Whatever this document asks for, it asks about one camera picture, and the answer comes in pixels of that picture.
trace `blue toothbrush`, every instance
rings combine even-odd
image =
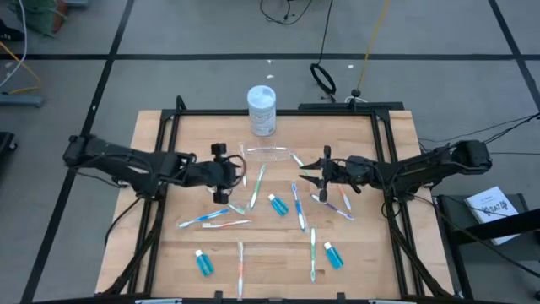
[[[296,184],[291,183],[291,187],[293,188],[293,194],[294,194],[294,204],[296,204],[296,211],[298,212],[298,221],[300,222],[300,229],[305,232],[305,220],[304,220],[304,214],[302,213],[302,205],[300,202],[300,198],[298,197],[298,192],[296,189]]]
[[[211,214],[206,214],[206,215],[203,215],[201,217],[198,217],[195,220],[190,220],[190,221],[187,221],[187,222],[183,222],[183,223],[179,224],[178,227],[179,228],[186,228],[186,227],[188,227],[189,225],[191,225],[193,223],[213,219],[214,217],[218,217],[218,216],[220,216],[222,214],[228,214],[229,211],[230,211],[229,209],[221,209],[220,211],[212,212]]]

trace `plastic container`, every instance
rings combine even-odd
[[[270,136],[276,131],[276,93],[266,85],[254,86],[247,92],[251,131],[256,136]]]
[[[330,261],[330,264],[335,269],[340,269],[343,267],[343,260],[339,256],[338,250],[336,250],[336,248],[334,248],[330,242],[324,243],[324,248],[327,250],[327,258],[328,261]]]
[[[197,250],[195,251],[195,256],[197,257],[197,266],[201,270],[202,275],[209,276],[213,274],[213,266],[210,263],[208,255],[204,254],[202,250]]]
[[[285,216],[289,212],[289,207],[284,203],[281,198],[276,198],[275,195],[270,194],[268,195],[268,199],[272,202],[272,207],[276,212],[278,212],[279,215]]]

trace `wooden table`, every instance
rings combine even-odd
[[[419,154],[419,144],[409,111],[391,111],[391,126],[399,159]],[[141,111],[132,138],[132,147],[153,151],[160,111]],[[181,117],[176,150],[193,152],[199,160],[209,160],[210,144],[225,142],[230,154],[239,152],[239,142],[257,141],[244,116],[186,116]],[[322,156],[325,144],[332,146],[332,157],[347,158],[362,155],[376,160],[374,139],[369,117],[281,117],[278,128],[270,138],[272,143],[293,150],[304,163]],[[248,163],[247,188],[235,188],[230,200],[247,204],[251,197],[261,163]],[[391,237],[386,219],[381,215],[383,202],[380,190],[364,187],[358,195],[344,187],[352,204],[355,221],[345,220],[319,203],[310,192],[313,186],[299,177],[299,169],[291,160],[271,162],[262,180],[255,208],[245,217],[228,214],[211,220],[223,223],[247,218],[247,226],[231,226],[204,230],[200,224],[186,229],[177,228],[180,222],[222,209],[213,203],[205,187],[169,187],[165,218],[159,244],[152,296],[156,297],[213,297],[222,290],[224,297],[236,298],[238,280],[237,242],[245,244],[245,298],[335,298],[344,292],[348,299],[399,298],[396,270],[392,256]],[[310,280],[310,235],[299,228],[290,183],[295,181],[300,191],[309,226],[317,229],[316,283]],[[328,201],[345,209],[338,188],[329,186]],[[267,196],[274,193],[290,207],[285,217],[272,209]],[[427,190],[420,194],[429,198]],[[132,190],[121,190],[116,205],[118,216],[132,201]],[[408,203],[418,256],[440,284],[452,291],[439,227],[433,207],[421,200]],[[111,233],[105,250],[97,291],[106,289],[125,268],[133,255],[142,204],[122,219]],[[327,260],[324,242],[331,242],[341,253],[344,268],[334,270]],[[202,249],[211,259],[215,273],[203,277],[195,263],[195,251]],[[404,264],[408,289],[413,284],[407,258]],[[140,277],[146,273],[142,263]],[[142,289],[139,280],[138,290]]]

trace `blue bottle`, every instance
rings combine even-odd
[[[201,270],[202,275],[209,276],[213,274],[213,266],[210,263],[208,255],[204,254],[202,250],[197,250],[195,251],[195,256],[197,257],[197,266]]]
[[[272,202],[272,207],[278,212],[279,215],[285,216],[289,212],[289,207],[281,200],[281,198],[276,198],[275,195],[268,195],[268,199]]]
[[[338,250],[336,250],[336,248],[334,248],[330,242],[324,243],[324,248],[327,250],[327,258],[330,261],[330,264],[335,269],[340,269],[343,267],[343,260],[339,256]]]

